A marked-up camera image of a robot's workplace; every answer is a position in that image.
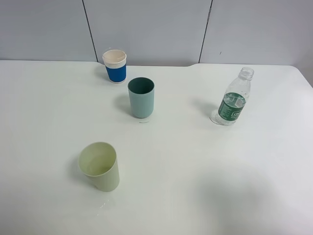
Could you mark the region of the blue white paper cup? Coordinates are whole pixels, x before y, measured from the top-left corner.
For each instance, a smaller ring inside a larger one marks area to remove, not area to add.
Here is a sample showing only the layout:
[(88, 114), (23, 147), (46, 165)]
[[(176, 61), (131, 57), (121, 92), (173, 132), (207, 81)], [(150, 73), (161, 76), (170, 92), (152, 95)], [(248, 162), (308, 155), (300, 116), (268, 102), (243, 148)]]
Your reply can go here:
[(122, 83), (126, 80), (127, 55), (119, 49), (109, 49), (102, 55), (109, 80), (112, 83)]

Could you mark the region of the light green plastic cup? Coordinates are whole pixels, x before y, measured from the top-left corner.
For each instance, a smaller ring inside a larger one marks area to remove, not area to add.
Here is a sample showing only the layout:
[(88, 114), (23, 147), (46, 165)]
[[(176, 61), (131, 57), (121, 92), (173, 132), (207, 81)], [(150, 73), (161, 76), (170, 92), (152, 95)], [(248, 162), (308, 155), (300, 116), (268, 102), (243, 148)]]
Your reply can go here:
[(115, 190), (120, 182), (116, 150), (106, 142), (85, 147), (78, 158), (82, 173), (103, 192)]

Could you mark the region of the teal plastic cup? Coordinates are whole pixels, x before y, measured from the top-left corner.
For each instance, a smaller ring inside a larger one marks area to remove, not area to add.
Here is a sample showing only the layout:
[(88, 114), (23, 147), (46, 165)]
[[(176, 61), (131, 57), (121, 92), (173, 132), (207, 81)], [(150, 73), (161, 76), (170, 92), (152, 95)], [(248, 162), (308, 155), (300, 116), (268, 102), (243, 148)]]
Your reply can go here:
[(137, 118), (147, 118), (154, 110), (154, 82), (146, 77), (137, 77), (128, 83), (131, 112)]

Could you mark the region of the clear green-label water bottle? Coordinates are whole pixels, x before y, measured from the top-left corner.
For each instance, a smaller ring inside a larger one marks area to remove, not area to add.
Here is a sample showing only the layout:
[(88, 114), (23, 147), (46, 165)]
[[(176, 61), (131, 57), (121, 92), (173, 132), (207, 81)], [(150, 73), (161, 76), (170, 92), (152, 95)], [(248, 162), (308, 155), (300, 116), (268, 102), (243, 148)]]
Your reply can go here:
[(223, 126), (233, 125), (237, 121), (249, 99), (253, 75), (252, 68), (241, 69), (238, 76), (227, 87), (219, 108), (212, 112), (211, 121)]

